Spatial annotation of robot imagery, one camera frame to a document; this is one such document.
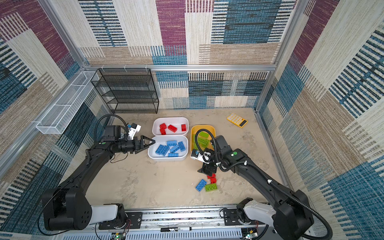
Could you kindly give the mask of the green brick top tall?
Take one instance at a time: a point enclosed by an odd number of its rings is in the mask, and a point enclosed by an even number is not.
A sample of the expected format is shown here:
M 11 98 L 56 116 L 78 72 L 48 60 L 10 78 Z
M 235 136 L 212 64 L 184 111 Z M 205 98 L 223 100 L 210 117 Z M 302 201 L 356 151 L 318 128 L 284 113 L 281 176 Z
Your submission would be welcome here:
M 206 133 L 206 132 L 200 132 L 200 133 L 199 133 L 199 137 L 200 137 L 200 138 L 206 138 L 206 139 L 207 139 L 207 138 L 210 137 L 210 135 L 209 135 L 208 133 Z

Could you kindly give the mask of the red square brick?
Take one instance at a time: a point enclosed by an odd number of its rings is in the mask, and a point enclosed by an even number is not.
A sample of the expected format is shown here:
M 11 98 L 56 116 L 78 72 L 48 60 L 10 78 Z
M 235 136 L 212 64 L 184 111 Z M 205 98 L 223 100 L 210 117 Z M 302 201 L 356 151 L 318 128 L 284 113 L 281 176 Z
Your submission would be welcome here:
M 181 128 L 182 128 L 182 132 L 186 132 L 186 131 L 187 131 L 187 126 L 186 126 L 186 124 L 182 124 L 182 125 L 181 125 Z

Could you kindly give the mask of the blue diagonal brick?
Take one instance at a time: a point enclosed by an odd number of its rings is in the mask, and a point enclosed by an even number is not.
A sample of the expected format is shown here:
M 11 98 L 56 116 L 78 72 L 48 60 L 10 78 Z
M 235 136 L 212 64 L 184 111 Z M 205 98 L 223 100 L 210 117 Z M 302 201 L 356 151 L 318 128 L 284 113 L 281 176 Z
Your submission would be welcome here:
M 200 180 L 200 182 L 196 185 L 196 190 L 198 192 L 201 192 L 202 189 L 204 189 L 206 185 L 207 185 L 207 182 L 205 180 Z

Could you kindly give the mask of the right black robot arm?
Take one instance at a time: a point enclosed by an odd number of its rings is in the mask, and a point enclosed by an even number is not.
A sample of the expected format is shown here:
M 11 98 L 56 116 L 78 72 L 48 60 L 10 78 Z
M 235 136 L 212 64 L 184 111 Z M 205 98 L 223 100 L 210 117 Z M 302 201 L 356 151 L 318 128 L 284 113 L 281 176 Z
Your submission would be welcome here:
M 261 221 L 273 226 L 284 240 L 298 240 L 303 237 L 315 240 L 315 236 L 306 234 L 317 218 L 325 226 L 327 232 L 320 236 L 321 240 L 330 240 L 333 230 L 330 224 L 317 211 L 311 208 L 307 195 L 293 191 L 269 176 L 258 167 L 241 149 L 232 149 L 223 136 L 211 140 L 212 149 L 196 148 L 191 156 L 205 165 L 218 167 L 222 172 L 232 171 L 247 180 L 268 204 L 259 204 L 246 199 L 240 204 L 240 211 L 249 221 Z

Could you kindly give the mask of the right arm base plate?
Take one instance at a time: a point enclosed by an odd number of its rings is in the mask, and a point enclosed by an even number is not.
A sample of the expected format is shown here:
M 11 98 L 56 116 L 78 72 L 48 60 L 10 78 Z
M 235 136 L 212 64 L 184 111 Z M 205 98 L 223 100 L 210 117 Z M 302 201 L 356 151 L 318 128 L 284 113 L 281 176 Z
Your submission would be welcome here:
M 251 223 L 245 212 L 240 209 L 223 208 L 220 211 L 220 216 L 224 219 L 225 226 L 249 225 Z

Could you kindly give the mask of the light blue brick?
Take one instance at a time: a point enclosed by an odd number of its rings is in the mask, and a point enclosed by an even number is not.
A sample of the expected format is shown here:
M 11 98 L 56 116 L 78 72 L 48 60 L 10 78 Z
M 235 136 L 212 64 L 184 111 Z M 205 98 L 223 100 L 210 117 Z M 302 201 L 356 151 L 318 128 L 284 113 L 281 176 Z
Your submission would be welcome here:
M 170 153 L 176 153 L 178 150 L 180 149 L 180 146 L 177 145 L 177 146 L 174 146 L 172 149 L 170 149 Z
M 168 147 L 174 147 L 178 144 L 178 141 L 172 140 L 172 141 L 167 141 L 167 146 Z

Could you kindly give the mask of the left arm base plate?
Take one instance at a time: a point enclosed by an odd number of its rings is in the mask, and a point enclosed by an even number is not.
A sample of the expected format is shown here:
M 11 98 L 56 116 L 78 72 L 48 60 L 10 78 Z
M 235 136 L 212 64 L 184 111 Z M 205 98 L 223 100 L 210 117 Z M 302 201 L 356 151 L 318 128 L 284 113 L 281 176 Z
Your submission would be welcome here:
M 120 218 L 101 222 L 98 226 L 99 230 L 128 230 L 139 229 L 142 224 L 142 212 L 128 212 Z

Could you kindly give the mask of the red long brick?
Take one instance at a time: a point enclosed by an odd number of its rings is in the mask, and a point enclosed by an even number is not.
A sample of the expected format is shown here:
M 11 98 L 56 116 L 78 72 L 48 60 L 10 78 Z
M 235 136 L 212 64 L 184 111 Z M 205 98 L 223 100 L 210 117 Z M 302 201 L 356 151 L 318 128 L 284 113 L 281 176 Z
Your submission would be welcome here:
M 170 130 L 171 132 L 175 133 L 178 130 L 178 128 L 176 128 L 173 125 L 168 125 L 168 130 Z

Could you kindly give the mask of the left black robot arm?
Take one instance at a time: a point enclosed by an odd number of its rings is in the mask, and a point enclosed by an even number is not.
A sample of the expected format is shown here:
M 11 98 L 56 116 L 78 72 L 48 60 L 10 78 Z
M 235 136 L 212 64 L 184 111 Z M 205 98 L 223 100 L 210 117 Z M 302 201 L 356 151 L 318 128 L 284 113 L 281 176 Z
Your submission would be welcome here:
M 127 224 L 122 204 L 92 206 L 86 192 L 102 169 L 116 153 L 138 154 L 155 144 L 146 136 L 133 137 L 121 134 L 120 126 L 107 126 L 103 136 L 86 150 L 84 161 L 56 188 L 42 194 L 44 218 L 47 231 L 60 234 L 64 231 L 83 230 L 88 225 L 106 222 L 112 227 Z

